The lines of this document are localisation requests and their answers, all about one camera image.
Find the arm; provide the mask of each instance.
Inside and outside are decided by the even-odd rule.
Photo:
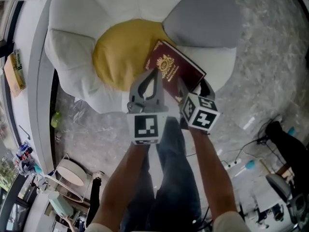
[[[197,151],[197,160],[212,219],[227,211],[236,211],[231,180],[207,135],[189,127]]]
[[[126,207],[134,193],[147,147],[149,146],[131,144],[106,184],[93,223],[102,224],[114,232],[119,230]]]
[[[69,225],[71,231],[72,231],[72,232],[76,232],[76,231],[75,231],[75,228],[73,227],[73,225],[72,225],[72,223],[71,223],[71,220],[69,219],[69,216],[63,217],[63,219],[65,219],[65,221],[68,223],[68,225]]]

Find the green bottle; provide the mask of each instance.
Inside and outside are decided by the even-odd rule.
[[[56,128],[61,122],[61,114],[60,112],[55,112],[52,116],[52,121],[50,122],[51,126]]]

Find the window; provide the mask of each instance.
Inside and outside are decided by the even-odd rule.
[[[0,210],[2,208],[3,201],[6,197],[6,191],[3,188],[0,188]]]
[[[8,223],[6,225],[6,229],[8,231],[22,231],[25,219],[28,214],[28,209],[28,207],[23,207],[15,203],[13,205]]]
[[[4,39],[4,34],[8,26],[8,19],[12,8],[14,6],[14,0],[0,1],[0,39]]]
[[[4,65],[4,58],[0,59],[0,63]],[[0,187],[8,191],[15,180],[17,171],[12,162],[17,152],[17,144],[15,143],[7,115],[4,108],[2,82],[0,78]]]
[[[29,197],[29,194],[32,191],[31,182],[33,180],[33,176],[31,174],[28,175],[27,180],[25,181],[23,187],[21,188],[18,197],[22,200],[27,200]]]

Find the floor cushion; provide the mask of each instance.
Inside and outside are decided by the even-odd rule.
[[[112,87],[106,81],[102,81],[95,70],[92,56],[95,45],[100,37],[113,26],[135,19],[149,20],[162,23],[173,15],[173,9],[181,6],[182,0],[52,0],[50,5],[49,26],[45,41],[45,51],[53,66],[59,74],[60,85],[65,92],[86,101],[98,113],[113,111],[125,111],[128,99],[127,87],[129,82],[124,81],[123,87],[119,81]],[[214,25],[202,25],[209,29]],[[179,45],[181,50],[198,63],[207,73],[206,79],[213,84],[216,91],[224,85],[233,71],[236,48],[225,50],[228,45],[222,47],[189,47]],[[216,55],[210,59],[209,54]],[[170,110],[177,108],[174,101],[171,101]]]
[[[163,27],[177,45],[233,48],[241,34],[240,24],[235,0],[181,0]]]
[[[114,25],[99,38],[93,52],[99,78],[117,90],[130,91],[158,39],[174,45],[159,22],[135,19]]]

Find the cardboard box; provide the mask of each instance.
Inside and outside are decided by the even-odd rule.
[[[23,66],[21,65],[20,50],[19,49],[14,50],[14,54],[15,54],[15,60],[16,60],[16,64],[17,64],[18,74],[19,74],[19,76],[20,76],[20,78],[23,82],[23,85],[26,87],[26,82],[25,82],[24,72],[23,72]]]
[[[4,65],[4,72],[6,79],[8,80],[10,90],[15,98],[23,89],[25,89],[25,85],[21,76],[19,75],[14,53],[8,56],[8,59]]]

